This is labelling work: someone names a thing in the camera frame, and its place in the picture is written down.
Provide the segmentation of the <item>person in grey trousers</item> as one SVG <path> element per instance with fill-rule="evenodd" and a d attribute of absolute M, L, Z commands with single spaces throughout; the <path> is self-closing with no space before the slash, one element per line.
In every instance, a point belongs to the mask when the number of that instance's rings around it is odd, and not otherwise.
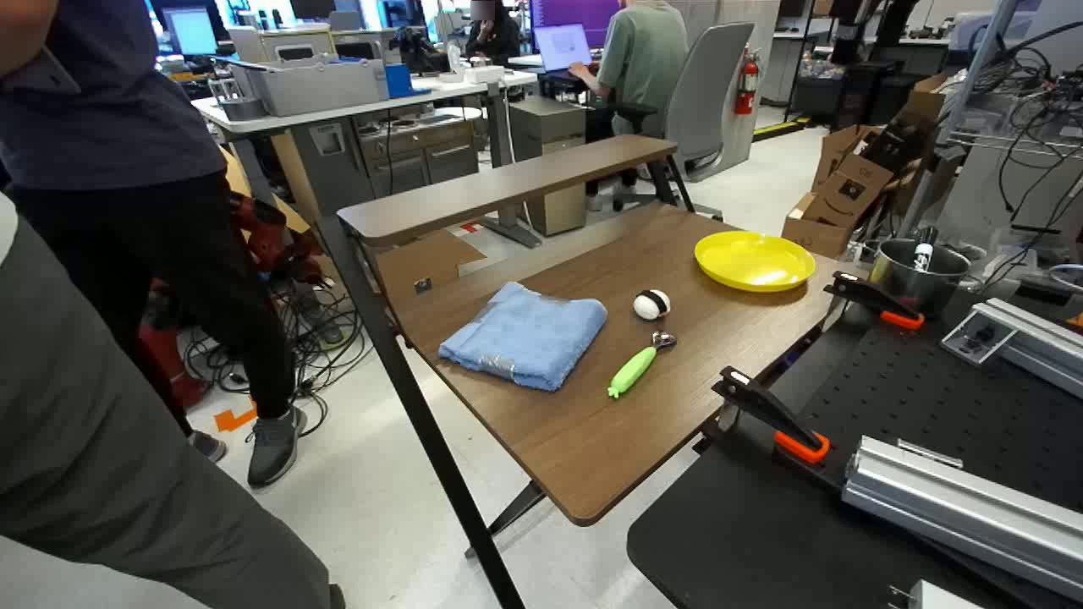
<path fill-rule="evenodd" d="M 344 609 L 325 560 L 199 456 L 43 238 L 0 200 L 0 533 L 205 609 Z"/>

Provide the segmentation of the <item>cardboard boxes pile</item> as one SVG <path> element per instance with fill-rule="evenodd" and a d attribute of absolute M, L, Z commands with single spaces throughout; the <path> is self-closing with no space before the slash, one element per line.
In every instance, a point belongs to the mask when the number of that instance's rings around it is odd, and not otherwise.
<path fill-rule="evenodd" d="M 887 123 L 828 133 L 811 186 L 785 212 L 782 233 L 816 255 L 838 257 L 884 206 L 914 186 L 943 118 L 946 81 L 946 71 L 919 77 Z"/>

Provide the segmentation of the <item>stainless steel pot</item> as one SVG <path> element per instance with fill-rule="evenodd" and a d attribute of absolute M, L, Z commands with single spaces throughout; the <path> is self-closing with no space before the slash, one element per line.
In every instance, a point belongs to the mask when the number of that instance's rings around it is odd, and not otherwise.
<path fill-rule="evenodd" d="M 932 242 L 929 269 L 914 268 L 914 245 L 929 241 L 888 238 L 877 245 L 870 279 L 900 303 L 937 314 L 956 283 L 971 274 L 971 260 L 946 242 Z"/>

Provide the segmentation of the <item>seated person green shirt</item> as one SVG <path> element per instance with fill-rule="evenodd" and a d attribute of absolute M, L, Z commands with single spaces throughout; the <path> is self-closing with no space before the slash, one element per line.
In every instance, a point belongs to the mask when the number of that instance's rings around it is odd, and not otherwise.
<path fill-rule="evenodd" d="M 601 62 L 573 63 L 592 91 L 585 138 L 659 134 L 688 49 L 688 27 L 670 0 L 619 0 Z"/>

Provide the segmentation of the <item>blue towel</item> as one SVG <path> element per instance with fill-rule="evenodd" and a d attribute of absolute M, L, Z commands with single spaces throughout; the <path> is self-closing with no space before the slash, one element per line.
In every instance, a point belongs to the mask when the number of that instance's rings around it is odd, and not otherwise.
<path fill-rule="evenodd" d="M 508 379 L 525 388 L 555 392 L 601 330 L 610 310 L 598 296 L 547 296 L 508 279 L 435 354 Z"/>

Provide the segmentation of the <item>grey office chair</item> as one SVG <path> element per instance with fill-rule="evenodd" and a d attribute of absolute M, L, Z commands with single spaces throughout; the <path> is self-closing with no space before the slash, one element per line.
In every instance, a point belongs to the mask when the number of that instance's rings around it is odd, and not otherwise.
<path fill-rule="evenodd" d="M 693 45 L 663 110 L 621 109 L 635 134 L 670 138 L 672 151 L 650 163 L 663 203 L 689 206 L 688 177 L 725 151 L 725 110 L 750 22 L 712 22 Z"/>

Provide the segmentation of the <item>aluminium extrusion rail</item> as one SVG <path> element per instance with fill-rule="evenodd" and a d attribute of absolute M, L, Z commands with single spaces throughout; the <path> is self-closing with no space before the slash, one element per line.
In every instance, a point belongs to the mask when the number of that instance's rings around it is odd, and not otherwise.
<path fill-rule="evenodd" d="M 843 499 L 1031 584 L 1083 597 L 1083 513 L 864 437 Z"/>

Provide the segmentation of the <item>person in dark shirt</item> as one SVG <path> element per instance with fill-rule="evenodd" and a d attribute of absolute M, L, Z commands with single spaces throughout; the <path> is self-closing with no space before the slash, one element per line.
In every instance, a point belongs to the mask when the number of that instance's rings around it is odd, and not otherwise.
<path fill-rule="evenodd" d="M 298 454 L 293 357 L 228 221 L 222 151 L 155 67 L 140 0 L 0 0 L 0 148 L 18 211 L 121 348 L 165 283 L 239 357 L 247 480 L 274 485 Z"/>

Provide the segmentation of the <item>black perforated breadboard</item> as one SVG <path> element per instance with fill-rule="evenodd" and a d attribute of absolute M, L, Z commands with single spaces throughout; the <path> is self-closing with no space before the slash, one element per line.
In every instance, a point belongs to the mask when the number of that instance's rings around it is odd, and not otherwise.
<path fill-rule="evenodd" d="M 742 417 L 626 538 L 681 609 L 1079 609 L 1079 345 L 955 303 L 846 321 L 769 395 L 828 439 L 806 464 Z"/>

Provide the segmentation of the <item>wooden raised shelf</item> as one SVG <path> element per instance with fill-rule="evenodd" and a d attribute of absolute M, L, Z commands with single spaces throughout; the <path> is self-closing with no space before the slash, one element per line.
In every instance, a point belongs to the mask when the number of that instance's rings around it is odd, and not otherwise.
<path fill-rule="evenodd" d="M 676 146 L 650 134 L 614 134 L 588 146 L 544 151 L 525 163 L 429 182 L 418 189 L 342 206 L 337 221 L 360 241 L 395 241 L 455 221 L 483 217 L 552 189 L 601 178 L 619 170 L 670 163 Z"/>

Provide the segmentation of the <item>yellow plastic plate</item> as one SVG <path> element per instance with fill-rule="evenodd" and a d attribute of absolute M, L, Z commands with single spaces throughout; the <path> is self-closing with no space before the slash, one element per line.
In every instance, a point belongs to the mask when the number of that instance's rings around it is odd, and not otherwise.
<path fill-rule="evenodd" d="M 802 288 L 816 274 L 816 257 L 785 238 L 750 231 L 718 231 L 693 242 L 696 268 L 744 295 L 782 295 Z"/>

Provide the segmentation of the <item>orange black clamp far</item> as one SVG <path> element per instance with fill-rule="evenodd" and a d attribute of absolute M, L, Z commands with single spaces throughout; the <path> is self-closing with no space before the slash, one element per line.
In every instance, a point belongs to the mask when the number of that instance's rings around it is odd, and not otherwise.
<path fill-rule="evenodd" d="M 884 288 L 864 279 L 856 274 L 837 269 L 831 279 L 826 283 L 826 291 L 831 296 L 864 303 L 865 310 L 873 310 L 888 328 L 900 328 L 900 330 L 910 330 L 910 336 L 917 336 L 925 328 L 925 314 L 919 310 L 900 303 L 892 295 L 887 295 Z"/>

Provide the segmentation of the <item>green handled scoop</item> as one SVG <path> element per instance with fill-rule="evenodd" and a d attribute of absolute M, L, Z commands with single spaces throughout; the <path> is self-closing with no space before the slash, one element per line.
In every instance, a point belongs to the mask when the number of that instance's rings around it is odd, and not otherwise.
<path fill-rule="evenodd" d="M 672 348 L 676 336 L 670 330 L 654 330 L 650 341 L 633 350 L 610 379 L 606 395 L 621 400 L 630 388 L 650 371 L 659 350 Z"/>

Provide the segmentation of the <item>orange black clamp near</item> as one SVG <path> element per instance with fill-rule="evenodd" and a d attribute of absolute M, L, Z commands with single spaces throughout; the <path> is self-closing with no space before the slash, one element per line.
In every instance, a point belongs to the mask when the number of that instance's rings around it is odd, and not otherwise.
<path fill-rule="evenodd" d="M 798 412 L 793 412 L 769 384 L 749 371 L 725 365 L 712 392 L 733 403 L 742 412 L 771 426 L 771 443 L 806 465 L 817 465 L 831 454 L 831 439 L 816 434 Z"/>

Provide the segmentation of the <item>red fire extinguisher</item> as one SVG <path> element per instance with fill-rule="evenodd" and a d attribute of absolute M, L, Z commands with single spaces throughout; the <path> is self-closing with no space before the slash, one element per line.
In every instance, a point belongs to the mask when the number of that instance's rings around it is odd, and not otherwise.
<path fill-rule="evenodd" d="M 756 55 L 744 49 L 742 71 L 738 71 L 733 116 L 750 116 L 753 110 L 756 75 L 761 75 Z"/>

